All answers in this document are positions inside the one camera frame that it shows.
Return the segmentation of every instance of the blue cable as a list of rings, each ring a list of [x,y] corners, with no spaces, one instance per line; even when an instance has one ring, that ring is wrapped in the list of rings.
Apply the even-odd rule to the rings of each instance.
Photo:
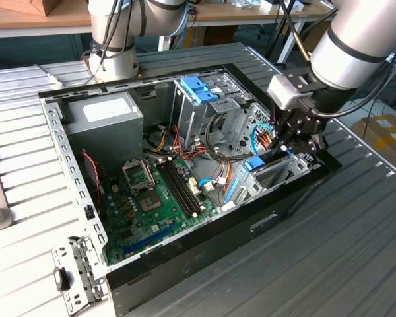
[[[271,125],[266,124],[266,123],[258,123],[258,124],[255,125],[255,127],[253,127],[252,132],[251,132],[251,147],[252,147],[252,151],[255,154],[258,154],[257,147],[255,146],[255,132],[257,132],[257,128],[258,127],[265,127],[269,131],[273,130],[273,127]]]
[[[185,37],[185,29],[182,31],[182,37],[180,38],[180,41],[174,47],[174,50],[177,49],[179,47],[179,45],[182,43],[183,37]]]
[[[201,186],[204,185],[205,183],[211,182],[211,181],[212,181],[211,178],[204,178],[203,180],[201,180],[201,181],[198,183],[198,186],[201,187]]]

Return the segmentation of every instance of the motherboard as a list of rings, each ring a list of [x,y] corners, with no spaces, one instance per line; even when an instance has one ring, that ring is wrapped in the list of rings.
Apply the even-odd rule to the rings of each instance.
[[[116,264],[217,213],[195,184],[181,158],[154,165],[135,161],[103,181],[108,264]]]

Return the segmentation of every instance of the cardboard box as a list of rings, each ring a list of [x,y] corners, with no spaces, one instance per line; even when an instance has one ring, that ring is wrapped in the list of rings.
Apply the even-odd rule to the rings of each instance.
[[[361,119],[351,128],[359,137],[364,134],[366,120]],[[396,167],[396,117],[393,114],[371,117],[364,140]]]
[[[60,0],[0,0],[0,8],[45,16],[59,2]]]

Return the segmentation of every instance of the red wire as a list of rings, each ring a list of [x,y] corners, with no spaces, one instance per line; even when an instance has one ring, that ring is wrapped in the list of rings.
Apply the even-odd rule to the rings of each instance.
[[[100,204],[100,197],[101,197],[101,193],[100,193],[100,180],[98,179],[98,171],[97,171],[97,166],[94,162],[94,160],[85,152],[81,152],[81,154],[83,156],[85,156],[92,164],[92,167],[94,169],[94,173],[95,173],[95,180],[97,181],[97,194],[98,194],[98,204]]]

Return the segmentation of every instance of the black cable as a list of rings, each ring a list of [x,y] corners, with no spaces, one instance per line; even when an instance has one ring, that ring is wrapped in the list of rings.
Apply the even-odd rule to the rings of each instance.
[[[373,91],[370,94],[368,94],[368,96],[365,97],[365,99],[363,99],[363,101],[361,101],[355,107],[352,107],[348,110],[345,110],[342,112],[337,112],[334,114],[329,114],[326,112],[316,112],[316,113],[314,113],[315,116],[317,116],[319,118],[332,119],[332,118],[347,116],[348,114],[351,114],[351,113],[361,109],[363,106],[365,106],[367,103],[369,103],[373,99],[373,97],[376,96],[377,93],[379,93],[384,88],[384,86],[387,84],[387,80],[388,80],[393,68],[395,68],[395,65],[396,65],[396,53],[393,56],[393,59],[391,60],[389,67],[385,70],[381,81],[374,87]]]
[[[254,36],[260,36],[260,37],[262,35],[262,34],[254,34],[254,33],[250,32],[250,31],[248,31],[246,28],[244,28],[243,25],[239,25],[239,26],[242,28],[243,31],[247,32],[248,34],[251,34],[251,35],[254,35]]]
[[[289,23],[290,31],[292,33],[297,33],[297,31],[295,29],[295,26],[293,24],[292,18],[290,17],[290,12],[288,11],[288,8],[284,4],[284,0],[279,0],[279,4],[282,7],[282,10],[283,10],[283,13],[284,13],[284,17],[286,18],[286,20]]]
[[[108,30],[110,29],[110,25],[112,23],[113,15],[114,15],[115,10],[116,10],[116,8],[115,8],[116,7],[116,3],[119,4],[117,6],[116,20],[115,20],[115,23],[114,23],[114,27],[112,28],[112,31],[110,32],[110,35],[108,35]],[[123,0],[119,0],[119,2],[114,1],[113,7],[112,7],[112,11],[110,12],[110,16],[108,17],[108,20],[107,20],[106,31],[104,33],[104,39],[103,39],[104,49],[102,49],[102,52],[101,52],[100,62],[98,64],[97,70],[94,73],[91,74],[91,76],[83,83],[83,85],[88,84],[91,81],[91,79],[93,79],[95,77],[95,75],[97,74],[98,70],[103,65],[104,59],[106,58],[107,50],[108,50],[108,48],[110,46],[110,42],[112,41],[114,33],[116,32],[117,25],[119,24],[119,19],[120,19],[122,6],[123,6]]]
[[[194,18],[193,18],[193,31],[192,31],[192,40],[191,40],[191,47],[193,47],[193,40],[195,39],[195,30],[196,30],[196,27],[195,27],[195,23],[197,22],[197,11],[195,11],[195,14],[194,14]]]
[[[244,160],[247,159],[248,157],[252,156],[249,154],[242,154],[242,155],[234,155],[231,157],[228,157],[226,155],[223,155],[221,153],[216,153],[216,151],[213,149],[213,147],[210,144],[210,129],[212,128],[213,124],[216,122],[216,120],[220,120],[221,117],[223,117],[224,114],[216,114],[214,115],[210,122],[207,124],[204,132],[204,146],[207,149],[207,154],[215,161],[219,163],[224,163],[225,161],[227,162],[228,160],[233,163],[237,162],[239,160]]]
[[[382,115],[382,116],[384,116],[385,107],[387,107],[387,104],[384,104],[384,107],[383,107],[383,109],[381,110],[381,115]]]
[[[323,15],[321,18],[316,20],[314,23],[311,23],[300,35],[302,40],[305,40],[310,31],[315,28],[317,25],[319,25],[321,22],[327,20],[329,17],[334,15],[338,11],[337,8],[331,9],[326,15]]]
[[[280,14],[280,6],[277,7],[275,26],[277,25],[277,19],[279,19],[279,14]],[[265,57],[267,59],[270,59],[270,55],[272,54],[272,52],[275,49],[277,40],[280,37],[281,30],[283,29],[285,21],[286,21],[285,17],[282,17],[282,20],[280,21],[280,24],[277,25],[277,27],[270,33],[269,40],[267,41],[267,46],[265,47]]]
[[[377,101],[378,101],[378,100],[375,99],[375,100],[372,102],[372,105],[371,105],[371,107],[370,107],[370,111],[368,112],[367,122],[365,123],[365,129],[364,129],[364,134],[362,134],[362,139],[365,138],[365,134],[367,133],[368,124],[370,124],[371,111],[372,111],[372,108],[374,107],[374,104],[376,104]]]
[[[119,56],[121,56],[123,53],[125,53],[125,48],[126,48],[126,44],[127,44],[127,38],[128,38],[128,34],[129,34],[129,27],[131,25],[131,15],[132,15],[132,7],[133,7],[133,0],[131,0],[130,4],[129,4],[129,16],[127,17],[127,27],[126,27],[126,33],[125,33],[125,39],[123,41],[123,47],[120,50],[119,53],[112,55],[110,57],[105,57],[107,59],[113,59],[113,58],[117,58]]]
[[[192,19],[193,19],[193,23],[192,23],[192,25],[185,31],[185,35],[196,25],[196,22],[197,22],[197,14],[195,13],[195,14],[191,15],[191,17],[192,17]],[[194,32],[193,32],[193,35],[192,35],[191,46],[192,46],[192,43],[193,43],[193,38],[195,37],[195,29],[193,29],[193,31],[194,31]],[[170,42],[170,45],[169,45],[169,50],[171,50],[171,49],[172,49],[172,46],[175,44],[176,38],[179,38],[180,36],[182,36],[182,34],[175,35],[175,36],[173,37],[173,39],[172,39],[172,41]]]

